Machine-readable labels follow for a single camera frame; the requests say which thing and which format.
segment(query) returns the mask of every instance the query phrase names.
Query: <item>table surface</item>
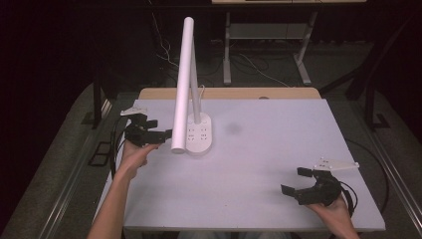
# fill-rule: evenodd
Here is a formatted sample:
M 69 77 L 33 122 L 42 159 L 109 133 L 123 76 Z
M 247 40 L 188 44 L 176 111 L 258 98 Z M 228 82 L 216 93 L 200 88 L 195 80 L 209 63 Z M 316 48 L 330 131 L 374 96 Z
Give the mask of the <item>table surface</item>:
M 146 88 L 141 100 L 174 100 L 176 88 Z M 315 88 L 207 88 L 202 99 L 320 99 Z
M 158 120 L 157 130 L 168 129 L 175 91 L 144 89 L 134 104 L 147 108 L 149 120 Z M 261 97 L 270 99 L 257 100 Z M 168 141 L 153 151 L 148 166 L 130 185 L 125 227 L 324 230 L 314 213 L 280 188 L 281 184 L 297 189 L 313 186 L 315 180 L 298 176 L 296 169 L 311 168 L 321 156 L 353 162 L 329 106 L 315 89 L 206 89 L 202 110 L 212 118 L 211 150 L 200 157 L 172 154 Z M 384 230 L 358 169 L 333 175 L 359 197 L 352 218 L 356 229 Z

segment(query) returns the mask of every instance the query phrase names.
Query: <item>white cylinder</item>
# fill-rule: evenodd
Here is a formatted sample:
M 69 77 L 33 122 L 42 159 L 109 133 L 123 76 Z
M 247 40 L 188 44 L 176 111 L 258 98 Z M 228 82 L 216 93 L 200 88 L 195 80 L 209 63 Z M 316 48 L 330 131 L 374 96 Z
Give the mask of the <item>white cylinder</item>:
M 180 51 L 177 96 L 174 109 L 174 122 L 171 151 L 183 153 L 186 148 L 186 124 L 189 105 L 189 82 L 193 43 L 193 19 L 185 18 L 183 24 L 182 46 Z

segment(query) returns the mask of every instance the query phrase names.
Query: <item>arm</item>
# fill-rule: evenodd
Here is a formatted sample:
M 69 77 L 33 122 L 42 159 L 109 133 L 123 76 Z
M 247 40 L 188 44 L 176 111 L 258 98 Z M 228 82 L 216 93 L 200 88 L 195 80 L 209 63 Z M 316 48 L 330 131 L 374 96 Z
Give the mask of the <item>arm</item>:
M 340 239 L 359 238 L 341 195 L 328 207 L 323 204 L 311 204 L 307 205 L 307 208 L 314 211 L 336 237 Z
M 136 176 L 137 169 L 146 164 L 146 156 L 157 147 L 158 144 L 137 147 L 128 140 L 124 143 L 120 166 L 94 220 L 89 239 L 120 238 L 130 181 Z

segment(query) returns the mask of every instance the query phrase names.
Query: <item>human hand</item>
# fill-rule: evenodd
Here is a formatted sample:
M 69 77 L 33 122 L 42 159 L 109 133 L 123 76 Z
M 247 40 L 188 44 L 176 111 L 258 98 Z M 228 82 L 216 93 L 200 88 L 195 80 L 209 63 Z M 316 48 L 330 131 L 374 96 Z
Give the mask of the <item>human hand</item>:
M 347 205 L 341 195 L 330 206 L 317 203 L 307 205 L 307 208 L 314 211 L 337 238 L 359 238 L 348 214 Z
M 157 149 L 160 144 L 148 144 L 138 147 L 129 140 L 124 142 L 121 163 L 116 173 L 127 175 L 129 179 L 136 177 L 137 169 L 147 164 L 148 154 Z

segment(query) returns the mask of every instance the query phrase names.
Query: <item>power outlet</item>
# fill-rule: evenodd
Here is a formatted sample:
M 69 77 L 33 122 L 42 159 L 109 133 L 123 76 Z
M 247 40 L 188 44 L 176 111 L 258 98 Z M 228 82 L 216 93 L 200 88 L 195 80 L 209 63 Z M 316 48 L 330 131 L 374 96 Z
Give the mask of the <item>power outlet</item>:
M 187 118 L 186 150 L 192 155 L 205 154 L 212 144 L 211 118 L 205 113 L 200 116 L 200 123 L 194 122 L 193 114 Z

